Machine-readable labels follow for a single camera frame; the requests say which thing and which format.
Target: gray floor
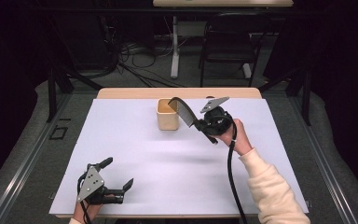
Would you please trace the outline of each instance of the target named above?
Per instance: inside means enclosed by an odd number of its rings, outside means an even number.
[[[259,69],[255,75],[256,87],[266,81],[261,74],[273,48],[274,39],[269,37],[261,51]],[[186,87],[198,87],[199,53],[198,40],[188,39],[183,44],[180,75],[175,80],[170,79],[171,54],[157,57],[155,61],[145,54],[138,54],[133,59],[138,65],[148,65],[154,61],[153,65],[145,70],[152,71],[167,81]],[[131,57],[125,62],[128,66],[133,65]],[[207,64],[207,66],[207,76],[218,76],[224,72],[229,72],[232,76],[241,74],[236,73],[229,65]],[[158,78],[145,70],[137,71],[144,76]],[[138,77],[128,72],[121,72],[121,69],[93,80],[106,87],[145,87]],[[230,86],[233,83],[239,82],[207,80],[205,85]],[[74,93],[69,95],[59,93],[59,114],[51,123],[46,123],[47,83],[42,83],[36,88],[39,97],[33,116],[0,171],[0,223],[68,222],[68,219],[59,219],[48,214],[52,203],[50,197],[60,185],[92,99],[97,93],[78,80],[73,80],[73,84],[76,87]],[[264,92],[263,97],[268,101],[304,197],[311,204],[308,214],[311,222],[358,223],[358,182],[339,157],[334,146],[328,117],[324,112],[324,102],[317,95],[312,94],[310,101],[312,125],[307,127],[298,115],[298,99],[287,98],[283,93],[286,85],[287,83],[281,83]],[[56,125],[68,128],[62,140],[48,139]],[[97,223],[114,222],[113,219],[97,220]],[[250,217],[249,222],[257,223],[257,220]],[[158,222],[147,220],[143,223]]]

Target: small container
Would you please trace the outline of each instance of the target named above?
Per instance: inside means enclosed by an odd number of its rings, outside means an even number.
[[[178,104],[176,101],[172,102],[172,108],[168,105],[170,100],[158,99],[157,121],[159,129],[162,131],[174,131],[179,128]]]

